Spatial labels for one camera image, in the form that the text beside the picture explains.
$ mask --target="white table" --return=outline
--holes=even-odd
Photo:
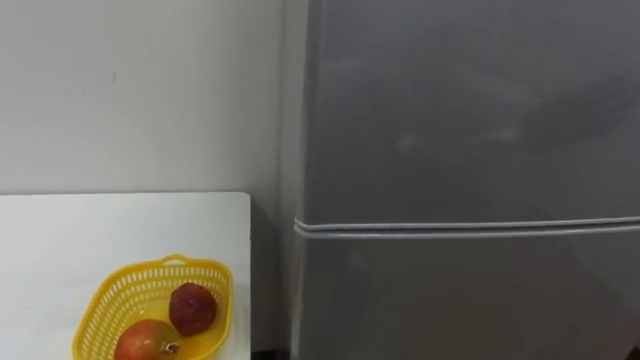
[[[71,359],[102,280],[172,253],[234,275],[220,360],[250,358],[250,200],[243,193],[0,196],[0,344],[7,359]]]

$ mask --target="basket handle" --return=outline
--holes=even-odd
[[[158,260],[159,264],[166,264],[168,262],[172,262],[172,261],[176,261],[179,263],[183,263],[183,264],[188,264],[193,262],[192,259],[182,255],[182,254],[171,254],[168,256],[163,257],[162,259]]]

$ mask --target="refrigerator door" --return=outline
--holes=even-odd
[[[625,358],[638,318],[570,243],[638,233],[512,235],[301,236],[293,359]]]
[[[638,217],[638,13],[632,0],[311,0],[300,225]]]

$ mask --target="freezer door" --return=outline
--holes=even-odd
[[[293,359],[624,359],[638,318],[583,239],[618,240],[299,238]]]
[[[298,219],[640,215],[638,13],[633,0],[311,0]]]

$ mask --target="gray refrigerator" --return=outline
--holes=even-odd
[[[631,0],[310,0],[293,358],[630,350],[639,13]]]

